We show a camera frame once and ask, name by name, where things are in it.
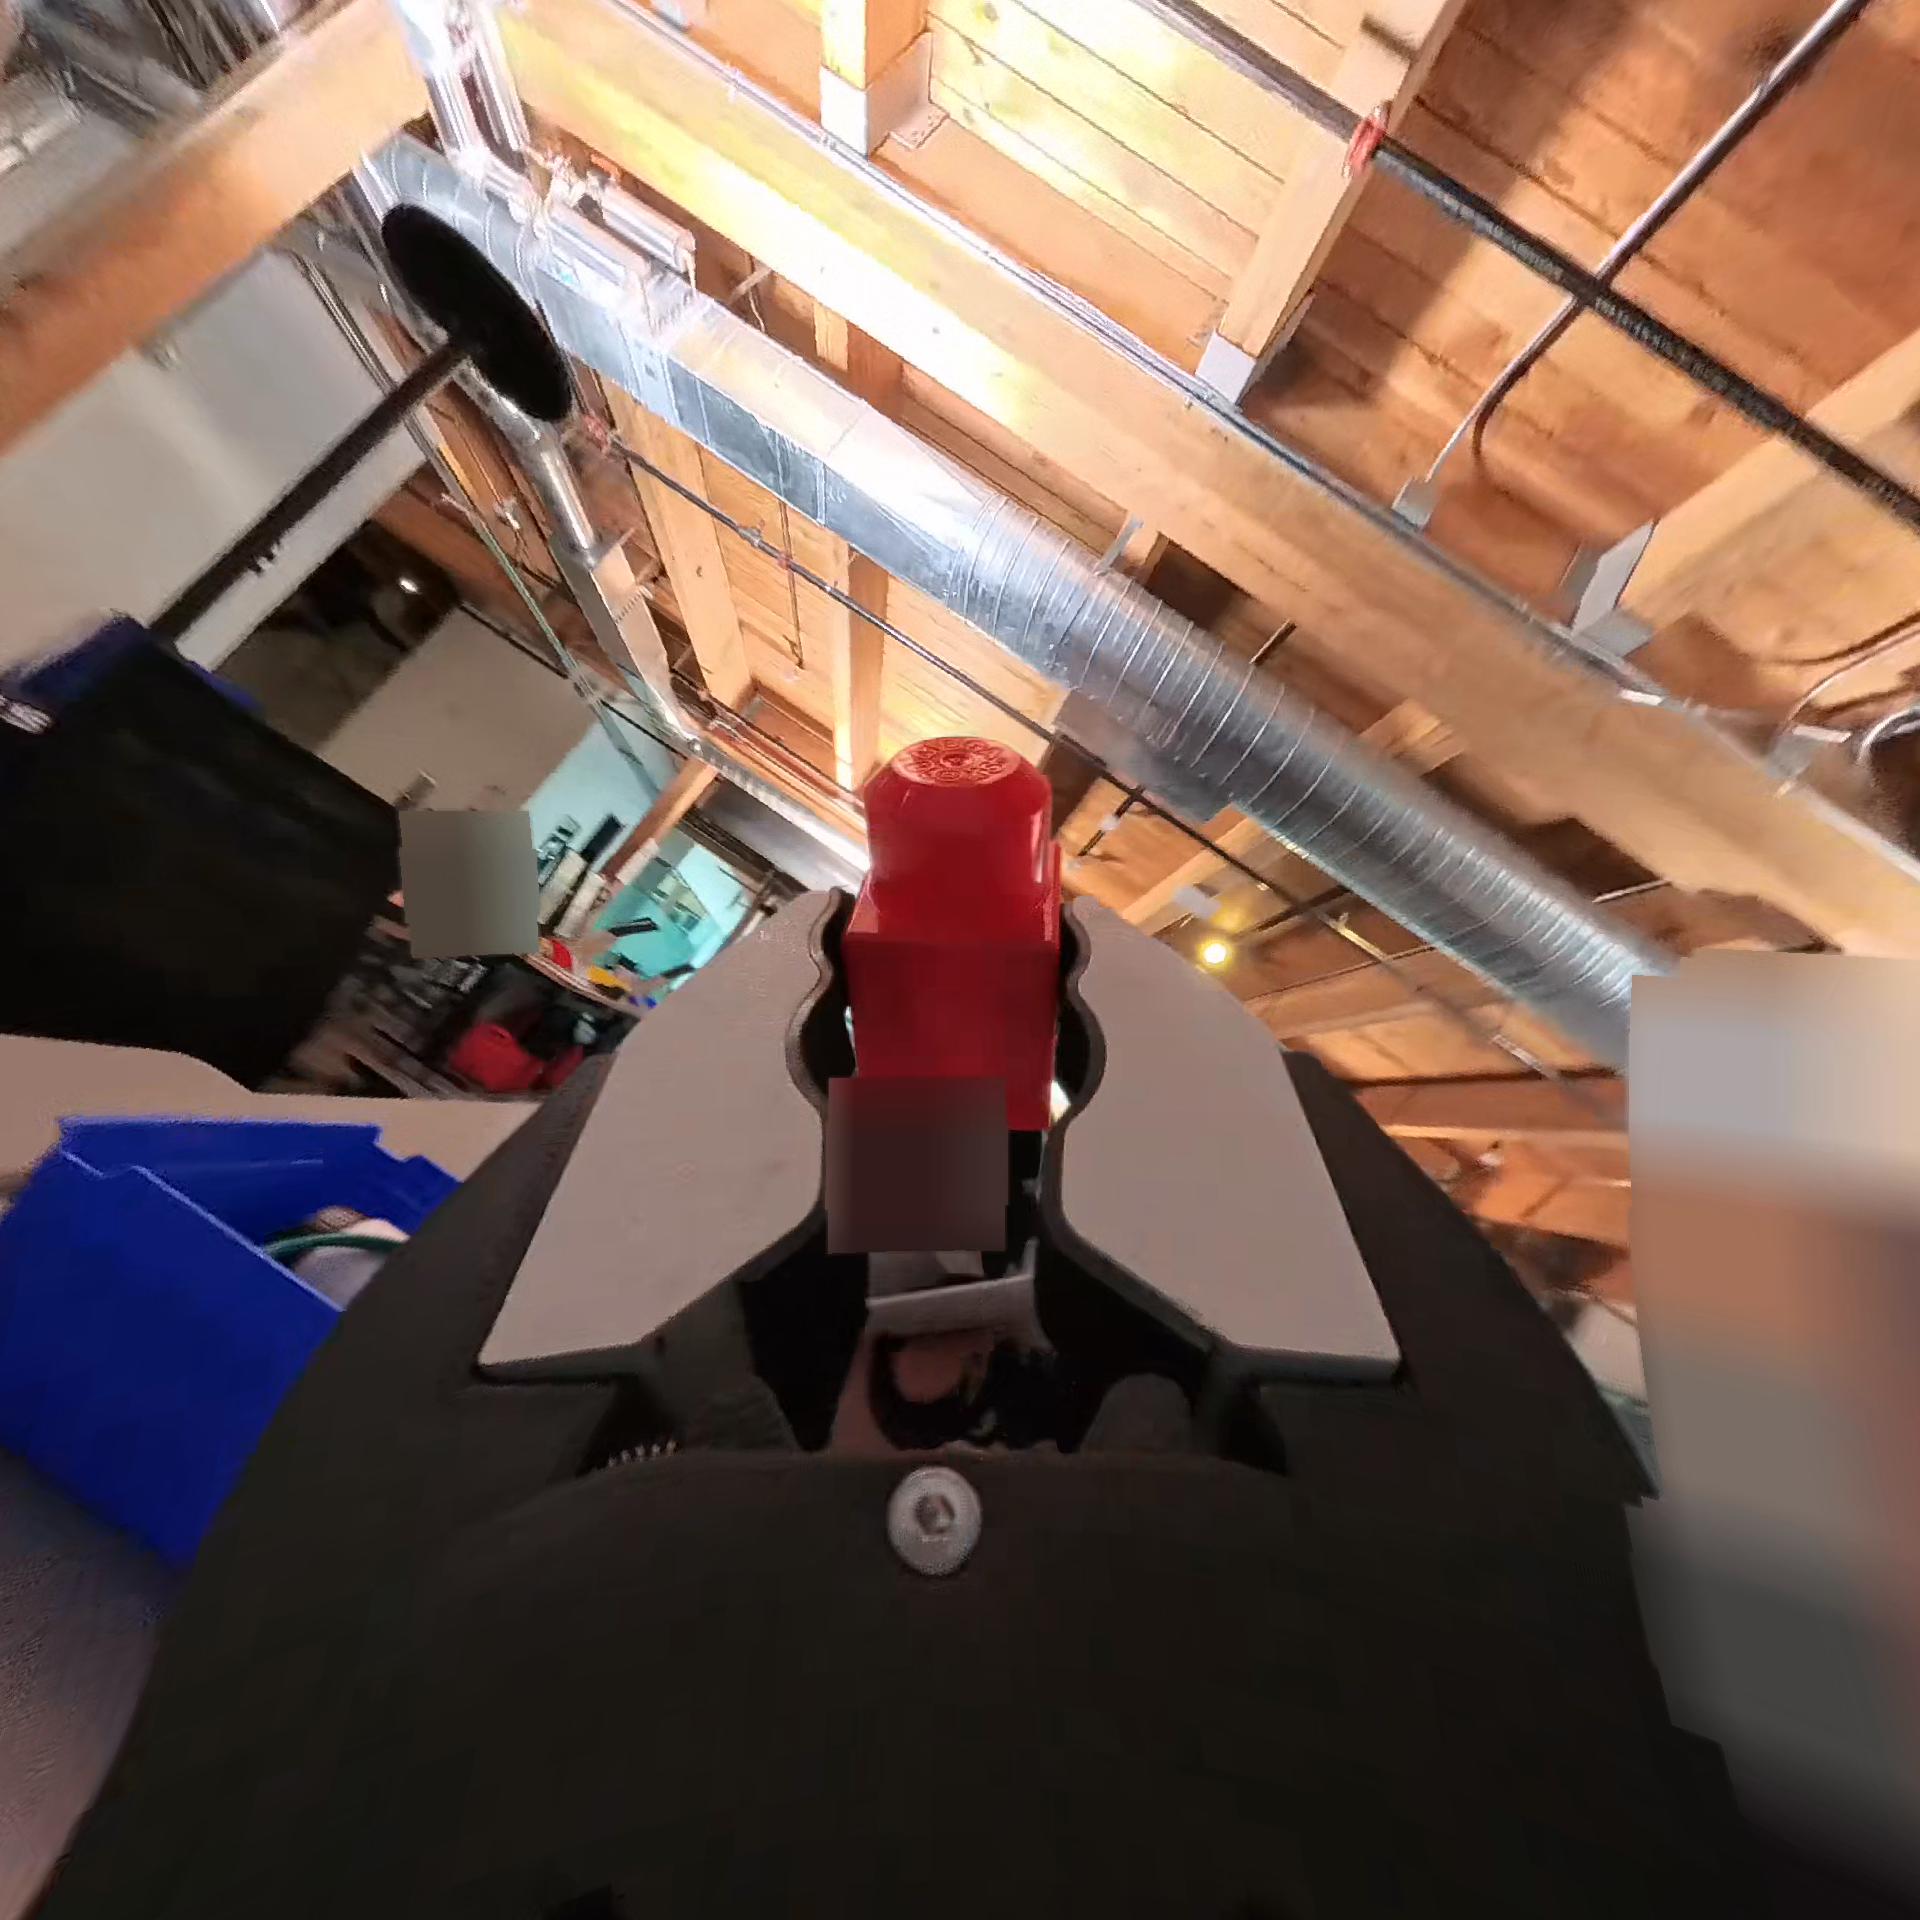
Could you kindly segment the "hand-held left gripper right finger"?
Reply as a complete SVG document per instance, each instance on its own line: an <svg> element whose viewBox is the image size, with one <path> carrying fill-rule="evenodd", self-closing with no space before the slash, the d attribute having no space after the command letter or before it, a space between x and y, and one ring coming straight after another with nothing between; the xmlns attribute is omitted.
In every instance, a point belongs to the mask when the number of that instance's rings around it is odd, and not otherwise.
<svg viewBox="0 0 1920 1920"><path fill-rule="evenodd" d="M1074 1370L1172 1379L1207 1422L1264 1387L1389 1389L1403 1349L1282 1045L1095 899L1061 918L1064 1114L1037 1318Z"/></svg>

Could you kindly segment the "blue plastic bin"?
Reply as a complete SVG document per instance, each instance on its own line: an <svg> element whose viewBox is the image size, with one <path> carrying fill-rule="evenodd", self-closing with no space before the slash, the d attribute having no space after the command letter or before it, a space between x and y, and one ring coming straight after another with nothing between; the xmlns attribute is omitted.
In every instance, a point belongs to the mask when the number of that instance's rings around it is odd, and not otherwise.
<svg viewBox="0 0 1920 1920"><path fill-rule="evenodd" d="M2 1220L2 1440L184 1570L340 1307L278 1242L459 1179L338 1120L69 1116Z"/></svg>

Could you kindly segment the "wooden post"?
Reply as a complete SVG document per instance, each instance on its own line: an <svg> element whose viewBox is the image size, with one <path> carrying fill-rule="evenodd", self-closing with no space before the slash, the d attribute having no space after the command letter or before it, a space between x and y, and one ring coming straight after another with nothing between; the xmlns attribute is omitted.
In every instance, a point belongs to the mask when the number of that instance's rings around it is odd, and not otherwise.
<svg viewBox="0 0 1920 1920"><path fill-rule="evenodd" d="M6 257L2 447L427 107L387 3L322 4Z"/></svg>

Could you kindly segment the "white bottle black cap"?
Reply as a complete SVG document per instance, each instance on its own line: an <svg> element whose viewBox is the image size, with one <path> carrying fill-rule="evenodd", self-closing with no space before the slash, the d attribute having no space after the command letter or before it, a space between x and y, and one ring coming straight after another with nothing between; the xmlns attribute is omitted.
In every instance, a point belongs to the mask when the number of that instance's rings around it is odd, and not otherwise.
<svg viewBox="0 0 1920 1920"><path fill-rule="evenodd" d="M392 1219L336 1206L292 1229L292 1250L278 1257L318 1295L346 1307L401 1247L410 1232Z"/></svg>

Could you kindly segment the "black mesh office chair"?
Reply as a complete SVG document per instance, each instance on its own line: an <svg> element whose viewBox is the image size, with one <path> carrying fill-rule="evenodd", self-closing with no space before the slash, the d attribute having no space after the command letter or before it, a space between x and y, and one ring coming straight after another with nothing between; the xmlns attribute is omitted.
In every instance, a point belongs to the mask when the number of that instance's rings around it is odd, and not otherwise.
<svg viewBox="0 0 1920 1920"><path fill-rule="evenodd" d="M2 748L2 1031L178 1050L257 1087L396 884L396 808L278 729Z"/></svg>

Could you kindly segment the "silver ventilation duct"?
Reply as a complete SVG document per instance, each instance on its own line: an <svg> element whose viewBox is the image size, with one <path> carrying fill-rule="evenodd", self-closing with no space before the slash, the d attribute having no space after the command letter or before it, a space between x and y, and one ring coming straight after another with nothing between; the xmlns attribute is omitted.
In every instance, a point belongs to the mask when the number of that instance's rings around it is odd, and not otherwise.
<svg viewBox="0 0 1920 1920"><path fill-rule="evenodd" d="M1224 805L1569 1043L1625 1063L1630 992L1672 958L1513 841L1231 654L1086 545L948 459L645 253L523 213L411 136L354 169L382 211L439 216L549 333L638 406L1099 709L1144 782Z"/></svg>

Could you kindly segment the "red bin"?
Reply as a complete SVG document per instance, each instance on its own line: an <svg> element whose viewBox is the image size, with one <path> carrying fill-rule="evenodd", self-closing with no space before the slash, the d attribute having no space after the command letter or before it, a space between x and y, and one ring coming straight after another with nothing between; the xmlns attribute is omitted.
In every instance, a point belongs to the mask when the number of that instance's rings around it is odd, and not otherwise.
<svg viewBox="0 0 1920 1920"><path fill-rule="evenodd" d="M445 1050L441 1072L490 1096L543 1095L562 1087L590 1054L580 1021L562 1012L523 1029L500 1021L471 1024Z"/></svg>

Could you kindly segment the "red plastic block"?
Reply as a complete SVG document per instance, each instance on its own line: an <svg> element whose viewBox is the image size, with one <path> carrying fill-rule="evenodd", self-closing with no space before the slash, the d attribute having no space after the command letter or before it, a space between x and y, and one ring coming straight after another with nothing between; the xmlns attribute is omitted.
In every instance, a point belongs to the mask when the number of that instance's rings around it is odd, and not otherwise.
<svg viewBox="0 0 1920 1920"><path fill-rule="evenodd" d="M1050 1124L1061 1003L1050 782L970 733L914 740L863 786L868 872L840 940L855 1074L982 1079Z"/></svg>

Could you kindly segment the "black ceiling pipe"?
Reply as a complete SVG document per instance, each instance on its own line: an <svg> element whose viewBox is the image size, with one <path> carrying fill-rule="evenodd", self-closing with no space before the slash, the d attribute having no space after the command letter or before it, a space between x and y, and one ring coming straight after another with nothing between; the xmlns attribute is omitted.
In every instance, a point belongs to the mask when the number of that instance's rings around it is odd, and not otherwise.
<svg viewBox="0 0 1920 1920"><path fill-rule="evenodd" d="M1748 419L1754 429L1786 441L1792 452L1805 453L1814 466L1846 481L1878 509L1916 531L1917 497L1903 479L1875 464L1856 447L1839 441L1828 429L1815 427L1808 417L1795 413L1780 395L1757 385L1698 342L1691 342L1616 286L1620 268L1635 258L1660 229L1667 229L1682 206L1691 201L1691 196L1754 126L1757 121L1752 117L1735 117L1721 125L1715 136L1688 156L1682 172L1669 179L1660 196L1630 224L1596 268L1579 267L1561 249L1521 229L1489 198L1445 174L1436 163L1414 154L1400 140L1386 136L1385 132L1367 132L1357 140L1357 152L1373 169L1389 172L1420 198L1438 206L1455 225L1494 244L1503 257L1518 260L1527 271L1561 291L1561 306L1476 398L1443 443L1439 453L1436 453L1428 475L1406 481L1400 493L1400 514L1424 525L1433 514L1436 485L1453 453L1464 443L1478 443L1484 438L1484 427L1494 419L1505 395L1513 392L1549 348L1572 330L1574 319L1597 318L1632 346L1644 348L1660 365L1685 373L1709 398L1733 406L1740 419Z"/></svg>

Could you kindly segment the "black floor lamp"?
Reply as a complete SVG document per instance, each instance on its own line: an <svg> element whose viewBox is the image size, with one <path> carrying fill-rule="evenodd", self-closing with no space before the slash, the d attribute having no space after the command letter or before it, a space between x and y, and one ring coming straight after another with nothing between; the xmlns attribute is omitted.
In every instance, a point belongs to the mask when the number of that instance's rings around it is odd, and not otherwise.
<svg viewBox="0 0 1920 1920"><path fill-rule="evenodd" d="M441 333L441 342L151 619L148 630L166 650L178 650L180 636L229 589L267 564L284 537L459 370L476 370L534 420L553 427L571 417L565 349L485 252L411 203L382 216L382 249L396 283Z"/></svg>

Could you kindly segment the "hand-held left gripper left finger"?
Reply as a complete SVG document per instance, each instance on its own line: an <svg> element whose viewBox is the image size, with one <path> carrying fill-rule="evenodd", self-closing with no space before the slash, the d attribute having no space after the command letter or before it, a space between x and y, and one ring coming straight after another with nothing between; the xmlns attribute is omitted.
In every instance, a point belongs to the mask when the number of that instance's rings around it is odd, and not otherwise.
<svg viewBox="0 0 1920 1920"><path fill-rule="evenodd" d="M848 914L835 886L780 906L586 1072L483 1379L608 1383L684 1440L829 1444L868 1314L863 1260L826 1245Z"/></svg>

